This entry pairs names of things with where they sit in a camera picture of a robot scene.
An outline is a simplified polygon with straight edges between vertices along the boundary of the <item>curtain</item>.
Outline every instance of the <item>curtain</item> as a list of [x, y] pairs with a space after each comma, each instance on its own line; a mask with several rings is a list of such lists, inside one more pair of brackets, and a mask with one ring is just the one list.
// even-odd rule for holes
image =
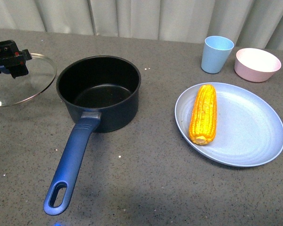
[[0, 0], [0, 28], [283, 50], [283, 0]]

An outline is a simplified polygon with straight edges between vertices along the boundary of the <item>blue plate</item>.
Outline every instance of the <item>blue plate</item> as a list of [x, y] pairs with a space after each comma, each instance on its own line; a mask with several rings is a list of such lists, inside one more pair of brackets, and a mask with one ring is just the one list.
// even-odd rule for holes
[[189, 125], [194, 101], [205, 83], [188, 88], [175, 105], [177, 126], [185, 140], [202, 155], [225, 165], [254, 167], [274, 160], [283, 150], [283, 123], [257, 95], [225, 83], [210, 82], [217, 92], [217, 131], [213, 142], [194, 144]]

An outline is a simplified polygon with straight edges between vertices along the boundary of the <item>bowl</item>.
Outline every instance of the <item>bowl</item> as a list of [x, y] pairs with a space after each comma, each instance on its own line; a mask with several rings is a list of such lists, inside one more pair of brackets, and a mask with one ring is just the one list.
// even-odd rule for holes
[[243, 48], [236, 53], [235, 71], [252, 82], [268, 80], [281, 68], [280, 60], [273, 54], [257, 48]]

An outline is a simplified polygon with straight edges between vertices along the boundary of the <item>yellow corn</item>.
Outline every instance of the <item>yellow corn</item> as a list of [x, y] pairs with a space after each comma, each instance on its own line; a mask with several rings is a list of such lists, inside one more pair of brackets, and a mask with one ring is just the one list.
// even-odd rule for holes
[[206, 145], [216, 135], [217, 97], [215, 87], [206, 84], [200, 87], [191, 116], [189, 136], [193, 143]]

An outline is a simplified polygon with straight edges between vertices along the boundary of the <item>pan handle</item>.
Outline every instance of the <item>pan handle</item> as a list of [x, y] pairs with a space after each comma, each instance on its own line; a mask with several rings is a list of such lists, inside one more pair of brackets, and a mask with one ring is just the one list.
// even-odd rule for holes
[[[58, 215], [67, 209], [89, 137], [99, 124], [100, 113], [83, 112], [81, 118], [73, 127], [45, 197], [43, 209], [48, 215]], [[62, 203], [59, 206], [54, 206], [61, 188], [66, 188]]]

